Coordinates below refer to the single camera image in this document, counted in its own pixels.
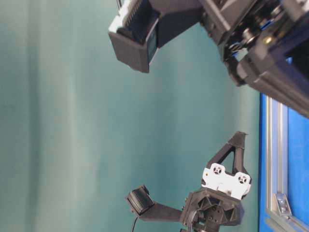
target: fabric backdrop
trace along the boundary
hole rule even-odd
[[[259,94],[234,86],[202,27],[164,46],[147,75],[116,60],[114,0],[10,0],[0,11],[0,231],[129,231],[130,190],[145,184],[181,208],[235,131],[249,134],[253,185],[242,225],[220,231],[257,231]]]

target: blue panel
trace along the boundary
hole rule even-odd
[[[259,231],[273,231],[266,224],[266,96],[261,94],[260,110],[260,175],[259,175]]]
[[[309,225],[309,120],[289,109],[289,202],[292,213]]]

